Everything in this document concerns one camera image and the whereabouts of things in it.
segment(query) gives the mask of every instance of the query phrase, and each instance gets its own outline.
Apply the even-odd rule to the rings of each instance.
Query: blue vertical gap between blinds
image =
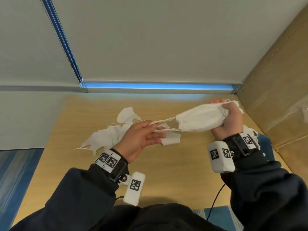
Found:
[[[60,23],[60,20],[59,20],[59,17],[56,13],[56,10],[55,10],[55,7],[54,5],[52,4],[52,1],[51,0],[41,0],[44,7],[45,7],[45,10],[46,10],[46,13],[48,14],[49,16],[49,20],[51,21],[52,23],[52,26],[58,36],[58,39],[61,43],[61,46],[66,54],[66,57],[69,61],[69,63],[71,64],[71,67],[78,79],[78,82],[81,86],[81,88],[83,89],[83,91],[85,93],[88,93],[88,89],[86,87],[86,85],[83,83],[83,79],[82,79],[82,76],[81,76],[81,73],[80,73],[80,70],[78,68],[78,65],[77,65],[77,62],[73,56],[73,53],[72,53],[72,50],[70,48],[70,45],[67,41],[67,38],[65,36],[65,33],[64,33],[64,30],[62,28],[62,25]]]

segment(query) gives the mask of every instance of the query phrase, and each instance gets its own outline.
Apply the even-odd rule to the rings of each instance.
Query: black cable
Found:
[[[120,199],[120,198],[124,198],[124,195],[121,195],[121,196],[117,197],[116,200]]]
[[[218,191],[218,193],[217,193],[217,195],[216,195],[216,198],[214,199],[214,202],[213,202],[212,207],[211,207],[211,209],[210,209],[209,215],[208,215],[208,217],[207,217],[207,219],[206,219],[207,221],[208,221],[209,218],[210,218],[210,214],[211,214],[211,211],[212,211],[212,209],[213,209],[214,203],[216,202],[216,199],[217,199],[219,193],[221,192],[222,188],[223,188],[225,185],[226,185],[226,184],[224,184],[224,185],[220,188],[220,190]]]

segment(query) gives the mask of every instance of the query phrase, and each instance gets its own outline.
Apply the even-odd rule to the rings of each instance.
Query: person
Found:
[[[215,140],[243,132],[243,115],[234,103],[223,104],[229,115],[211,130]],[[159,124],[132,125],[112,149],[132,163],[151,144],[161,143]],[[261,151],[234,160],[236,171],[221,174],[231,189],[231,208],[245,230],[308,230],[308,196],[303,180],[267,161]],[[11,231],[88,230],[222,230],[180,204],[114,206],[118,184],[96,164],[70,169],[44,208],[18,222]]]

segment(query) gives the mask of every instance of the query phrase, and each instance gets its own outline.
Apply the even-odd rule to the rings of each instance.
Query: white wrist-mounted device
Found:
[[[106,149],[95,161],[95,164],[101,167],[108,178],[118,184],[127,186],[123,201],[125,203],[137,206],[141,195],[145,175],[140,172],[134,172],[129,176],[127,171],[127,161],[118,153]]]
[[[238,133],[208,146],[211,166],[216,173],[234,172],[233,160],[243,158],[258,150],[260,146],[247,133]]]

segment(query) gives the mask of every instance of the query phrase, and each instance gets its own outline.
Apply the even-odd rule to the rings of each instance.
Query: person's right hand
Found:
[[[225,100],[210,101],[211,104],[225,102]],[[243,132],[243,114],[235,103],[230,102],[222,105],[223,108],[229,110],[229,115],[225,119],[225,123],[214,129],[211,129],[216,141],[222,141],[225,138]]]

